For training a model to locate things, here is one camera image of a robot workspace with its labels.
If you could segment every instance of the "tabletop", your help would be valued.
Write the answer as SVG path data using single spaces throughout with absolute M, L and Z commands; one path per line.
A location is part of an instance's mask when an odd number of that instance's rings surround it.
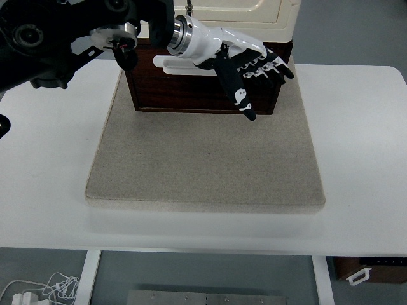
M 94 60 L 69 88 L 7 91 L 0 247 L 407 255 L 407 85 L 391 67 L 296 65 L 326 206 L 315 214 L 89 206 L 86 180 L 120 73 Z

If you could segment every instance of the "gray felt pad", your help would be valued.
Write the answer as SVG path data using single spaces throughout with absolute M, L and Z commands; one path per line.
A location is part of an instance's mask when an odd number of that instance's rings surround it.
M 282 86 L 273 115 L 250 122 L 135 112 L 123 73 L 86 198 L 102 208 L 315 212 L 325 197 L 297 80 Z

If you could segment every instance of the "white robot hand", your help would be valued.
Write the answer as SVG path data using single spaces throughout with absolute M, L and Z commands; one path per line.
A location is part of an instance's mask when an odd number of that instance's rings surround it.
M 251 121 L 256 113 L 241 76 L 269 87 L 275 82 L 284 84 L 284 76 L 294 77 L 287 64 L 262 41 L 231 29 L 206 27 L 191 16 L 176 17 L 167 49 L 174 56 L 192 60 L 200 69 L 214 69 L 228 98 Z

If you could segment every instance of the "white cable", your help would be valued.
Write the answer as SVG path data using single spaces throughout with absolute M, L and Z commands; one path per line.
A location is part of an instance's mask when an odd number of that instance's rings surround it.
M 50 286 L 52 278 L 55 275 L 60 275 L 65 280 Z M 0 301 L 1 301 L 1 298 L 3 297 L 4 293 L 8 289 L 8 287 L 14 283 L 28 283 L 28 284 L 39 285 L 39 286 L 44 287 L 44 288 L 38 288 L 38 289 L 23 290 L 22 296 L 24 295 L 24 293 L 31 291 L 31 290 L 41 290 L 42 295 L 45 297 L 48 297 L 48 300 L 50 300 L 50 302 L 54 303 L 55 305 L 66 305 L 62 302 L 58 302 L 57 298 L 65 300 L 65 301 L 72 301 L 72 303 L 70 304 L 70 305 L 72 305 L 75 302 L 76 292 L 78 291 L 79 278 L 74 277 L 74 276 L 66 276 L 66 275 L 62 274 L 61 272 L 56 272 L 51 275 L 47 284 L 36 283 L 33 281 L 25 281 L 25 280 L 11 281 L 11 282 L 9 282 L 9 284 L 7 284 L 7 286 L 4 288 L 3 292 L 1 293 Z M 20 305 L 25 305 L 25 304 L 23 304 L 23 298 L 21 298 Z

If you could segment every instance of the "dark wooden box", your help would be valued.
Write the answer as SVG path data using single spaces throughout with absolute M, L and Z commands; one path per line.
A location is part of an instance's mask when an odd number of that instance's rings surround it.
M 288 62 L 293 43 L 265 43 Z M 137 46 L 139 64 L 126 72 L 136 111 L 239 113 L 227 99 L 214 76 L 173 76 L 154 66 L 156 55 L 168 55 L 166 49 L 154 48 L 148 39 Z M 258 114 L 272 114 L 280 85 L 269 89 L 244 80 L 247 94 Z
M 402 284 L 407 282 L 407 266 L 383 266 L 375 264 L 361 264 L 360 257 L 334 257 L 333 259 L 338 280 L 346 280 L 359 270 L 370 267 L 371 283 Z

